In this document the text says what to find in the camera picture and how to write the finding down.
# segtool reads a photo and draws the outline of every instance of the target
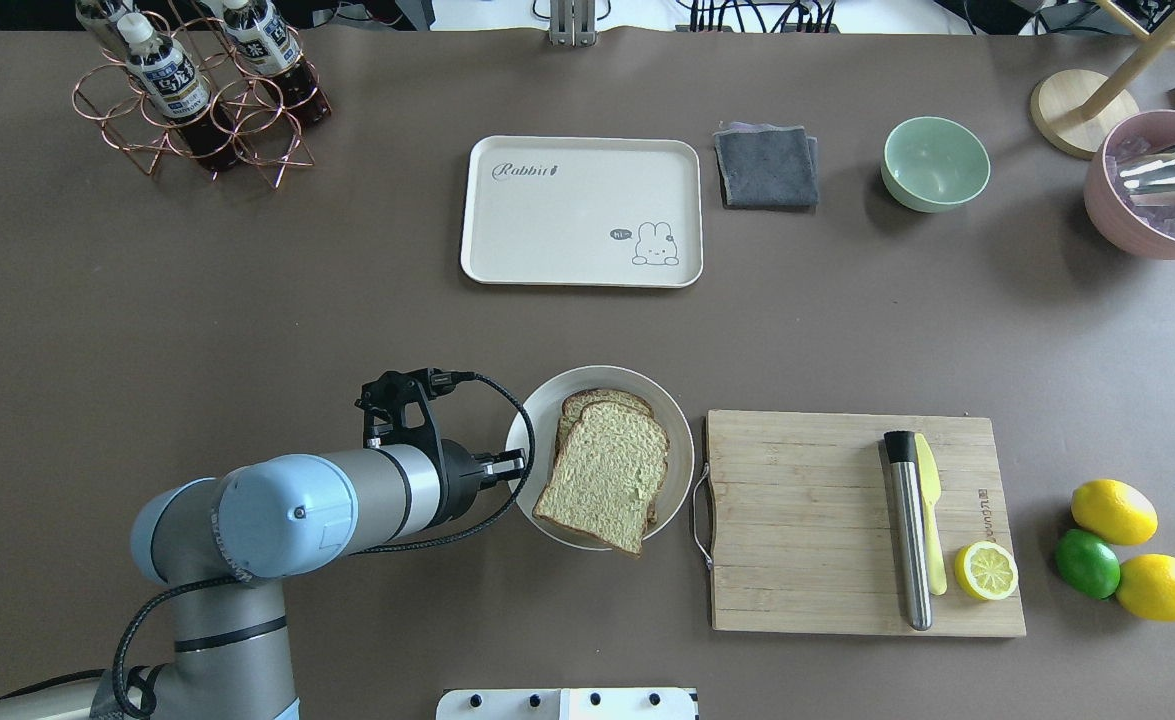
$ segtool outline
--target white bottle cap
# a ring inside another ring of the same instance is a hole
[[[120,29],[120,36],[125,38],[129,45],[147,42],[152,40],[153,35],[156,35],[156,28],[152,27],[152,20],[142,13],[126,14],[125,18],[116,20],[116,28]]]

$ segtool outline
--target gray table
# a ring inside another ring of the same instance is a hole
[[[476,369],[528,395],[560,370],[651,375],[697,433],[710,409],[983,415],[1022,570],[1016,641],[710,628],[689,511],[645,557],[568,550],[519,514],[417,556],[287,584],[306,716],[430,716],[444,688],[682,684],[704,716],[1175,716],[1175,625],[1052,573],[1070,490],[1142,487],[1175,556],[1175,263],[1085,216],[1085,163],[1027,117],[1040,78],[1112,72],[1123,41],[692,38],[616,31],[309,33],[336,115],[318,168],[153,182],[69,108],[81,35],[0,33],[0,694],[110,660],[156,592],[126,547],[163,489],[291,451],[354,448],[360,383]],[[1175,105],[1175,54],[1132,88]],[[991,186],[925,217],[878,177],[885,133],[947,115]],[[804,123],[814,213],[728,211],[711,132]],[[495,133],[678,137],[703,167],[706,270],[680,291],[486,287],[458,265],[466,155]],[[437,402],[497,448],[485,388]],[[501,498],[483,498],[494,507]],[[164,612],[130,659],[168,659]]]

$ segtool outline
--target white plate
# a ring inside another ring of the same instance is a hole
[[[560,525],[535,518],[533,505],[538,500],[538,496],[542,494],[542,489],[548,486],[548,480],[551,478],[551,460],[556,452],[556,425],[560,423],[560,403],[575,392],[596,388],[622,389],[622,391],[627,391],[647,402],[654,410],[654,419],[663,425],[669,435],[671,443],[669,473],[664,479],[659,497],[654,502],[657,520],[645,533],[646,539],[654,537],[671,522],[671,518],[674,518],[684,503],[684,496],[689,492],[689,484],[693,479],[693,436],[689,433],[689,424],[684,419],[684,413],[680,411],[680,406],[671,401],[669,392],[656,382],[646,378],[645,375],[613,365],[586,365],[568,370],[542,383],[542,386],[529,396],[529,401],[524,401],[524,410],[528,411],[529,419],[533,420],[533,437],[537,440],[537,448],[533,469],[529,470],[529,480],[524,484],[521,497],[517,498],[517,505],[543,533],[568,544],[570,547],[582,550],[609,550],[609,546],[597,541],[596,538],[575,533],[573,530],[562,529]],[[508,450],[511,448],[529,450],[528,432],[519,415],[511,420],[506,448]],[[510,480],[509,484],[515,490],[517,480]]]
[[[485,137],[459,262],[482,283],[689,285],[701,274],[698,154],[674,140]]]

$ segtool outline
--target folded towel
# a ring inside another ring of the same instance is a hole
[[[817,137],[801,126],[730,123],[714,139],[727,208],[819,204]]]

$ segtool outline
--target yellow knife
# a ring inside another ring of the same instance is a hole
[[[938,478],[938,462],[929,442],[916,433],[916,465],[920,466],[920,502],[925,514],[925,570],[929,578],[929,592],[947,592],[947,568],[944,566],[944,546],[938,541],[938,516],[934,505],[944,497],[944,483]]]

